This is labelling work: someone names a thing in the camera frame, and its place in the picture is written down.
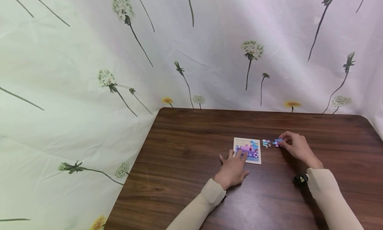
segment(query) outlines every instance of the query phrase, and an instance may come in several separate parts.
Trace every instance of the wrist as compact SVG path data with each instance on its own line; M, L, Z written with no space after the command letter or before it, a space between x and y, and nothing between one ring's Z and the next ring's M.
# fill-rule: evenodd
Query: wrist
M217 184L221 185L221 187L224 191L226 191L230 187L230 184L227 181L225 181L224 178L220 177L219 173L217 173L214 176L213 181L216 182Z

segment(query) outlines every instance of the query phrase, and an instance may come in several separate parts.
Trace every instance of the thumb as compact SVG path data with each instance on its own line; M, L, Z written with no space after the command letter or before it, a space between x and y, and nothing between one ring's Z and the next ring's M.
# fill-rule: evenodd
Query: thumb
M245 177L247 176L247 175L249 175L250 174L250 171L249 170L244 170L244 171L242 171L242 173L240 174L240 178L242 179L242 181L245 179Z
M219 155L219 159L221 160L221 163L224 164L226 162L226 160L223 158L222 155Z
M279 141L279 142L278 142L278 145L279 145L279 146L282 146L284 149L287 149L287 150L289 150L290 147L291 147L291 145L288 144L288 143L285 142L285 141Z

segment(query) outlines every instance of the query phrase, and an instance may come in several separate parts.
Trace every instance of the finger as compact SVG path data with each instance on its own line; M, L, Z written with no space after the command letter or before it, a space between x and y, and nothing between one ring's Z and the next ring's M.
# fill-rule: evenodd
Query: finger
M240 150L238 150L238 152L237 152L237 154L235 155L235 157L237 158L237 159L240 159L240 156L242 155L242 149L240 149Z
M233 157L233 150L232 149L230 149L229 150L229 156L227 157L227 159L230 159L230 158L232 158Z
M243 181L244 179L245 179L245 177L247 176L247 175L249 175L250 174L250 171L249 170L244 170L244 171L242 171L242 173L240 174L240 179Z
M293 144L293 140L290 139L290 138L288 138L288 137L287 137L287 138L284 138L283 141L287 142L287 143L290 144L290 145Z
M247 152L245 152L242 156L242 159L240 159L242 161L242 163L245 163L246 162L246 159L247 159Z
M286 132L284 132L283 134L281 134L281 135L279 136L279 138L285 138L285 137L291 137L291 138L293 138L295 135L297 135L297 133L290 132L290 131L286 131Z
M278 145L283 147L284 149L286 149L287 151L290 149L291 145L288 144L287 142L285 141L278 141Z
M226 159L224 159L222 155L219 155L219 159L221 160L222 164L226 162Z
M289 140L292 140L292 138L289 137L289 136L283 138L283 141L285 141L285 142L287 142L287 141L289 141Z

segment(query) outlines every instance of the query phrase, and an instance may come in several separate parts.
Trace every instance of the wood grain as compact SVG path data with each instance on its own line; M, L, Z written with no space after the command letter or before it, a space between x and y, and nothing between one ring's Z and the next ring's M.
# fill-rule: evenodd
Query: wood grain
M330 169L365 230L383 229L383 143L356 115L163 108L105 230L164 230L219 170L234 137L304 135ZM282 149L261 148L262 165L207 217L202 230L328 229L307 187L291 179L305 166Z

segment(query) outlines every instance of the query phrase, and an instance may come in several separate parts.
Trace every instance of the floral curtain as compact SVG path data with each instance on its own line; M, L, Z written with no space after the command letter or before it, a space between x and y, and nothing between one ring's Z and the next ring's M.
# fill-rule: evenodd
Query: floral curtain
M379 0L0 0L0 229L103 229L162 107L358 114Z

